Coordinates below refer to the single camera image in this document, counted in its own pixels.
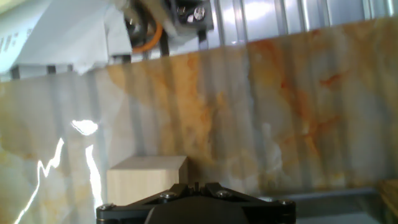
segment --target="corrugated metal panel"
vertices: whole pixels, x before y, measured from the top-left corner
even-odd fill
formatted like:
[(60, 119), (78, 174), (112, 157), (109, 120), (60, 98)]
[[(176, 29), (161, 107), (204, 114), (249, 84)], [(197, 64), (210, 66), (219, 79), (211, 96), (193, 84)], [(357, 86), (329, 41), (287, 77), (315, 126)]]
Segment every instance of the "corrugated metal panel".
[[(363, 21), (398, 12), (398, 0), (210, 0), (214, 30), (176, 45), (170, 55), (239, 45), (259, 39)], [(161, 57), (160, 47), (134, 54), (131, 62)], [(21, 78), (30, 77), (25, 66)]]

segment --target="white paper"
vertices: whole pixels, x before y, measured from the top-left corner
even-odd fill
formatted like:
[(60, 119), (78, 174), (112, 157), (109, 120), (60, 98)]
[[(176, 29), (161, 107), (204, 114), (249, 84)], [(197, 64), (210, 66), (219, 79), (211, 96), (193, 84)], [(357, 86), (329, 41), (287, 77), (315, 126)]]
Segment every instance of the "white paper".
[(53, 0), (40, 18), (16, 63), (106, 63), (104, 30), (107, 3), (100, 0)]
[(124, 23), (124, 14), (115, 6), (110, 6), (106, 11), (105, 29), (108, 40), (108, 55), (129, 55), (132, 48)]
[(14, 64), (29, 34), (48, 8), (51, 0), (27, 1), (0, 14), (0, 74)]

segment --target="beige block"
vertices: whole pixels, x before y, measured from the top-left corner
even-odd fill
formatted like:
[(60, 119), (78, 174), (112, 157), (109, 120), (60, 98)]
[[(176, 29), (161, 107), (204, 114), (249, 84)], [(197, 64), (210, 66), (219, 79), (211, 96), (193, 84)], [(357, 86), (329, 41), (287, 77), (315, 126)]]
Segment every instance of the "beige block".
[(0, 14), (16, 7), (26, 0), (0, 0)]
[(186, 156), (130, 157), (108, 170), (108, 202), (128, 205), (188, 183)]

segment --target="wooden block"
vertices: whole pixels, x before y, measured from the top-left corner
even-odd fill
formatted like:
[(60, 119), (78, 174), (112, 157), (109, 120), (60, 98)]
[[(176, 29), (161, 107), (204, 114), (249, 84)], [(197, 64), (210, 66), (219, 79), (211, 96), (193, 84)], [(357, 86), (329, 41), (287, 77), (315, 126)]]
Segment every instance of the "wooden block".
[(188, 183), (186, 156), (130, 157), (108, 170), (108, 202), (128, 205)]
[(398, 217), (398, 180), (382, 180), (377, 189), (383, 202)]

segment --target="screw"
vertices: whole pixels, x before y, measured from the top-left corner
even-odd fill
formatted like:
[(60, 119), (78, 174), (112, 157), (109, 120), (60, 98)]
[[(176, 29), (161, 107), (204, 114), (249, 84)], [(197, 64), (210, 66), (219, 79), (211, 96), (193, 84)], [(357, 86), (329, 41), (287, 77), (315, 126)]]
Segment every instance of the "screw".
[(107, 210), (107, 209), (113, 208), (113, 207), (115, 207), (115, 206), (116, 206), (116, 205), (115, 205), (114, 203), (107, 203), (107, 204), (104, 204), (104, 205), (99, 206), (98, 208), (99, 208), (100, 210)]
[(278, 200), (278, 202), (281, 203), (282, 205), (290, 205), (291, 203), (293, 203), (289, 199), (281, 199), (281, 200)]
[(197, 7), (197, 8), (195, 8), (195, 10), (193, 12), (193, 16), (195, 17), (195, 19), (197, 21), (200, 21), (203, 18), (205, 18), (205, 12), (206, 12), (206, 9), (204, 7)]
[(164, 199), (172, 199), (175, 198), (176, 196), (177, 194), (174, 192), (163, 192), (160, 194), (160, 197)]
[(228, 197), (232, 196), (232, 194), (226, 190), (219, 190), (219, 191), (217, 191), (216, 195), (219, 198), (228, 198)]

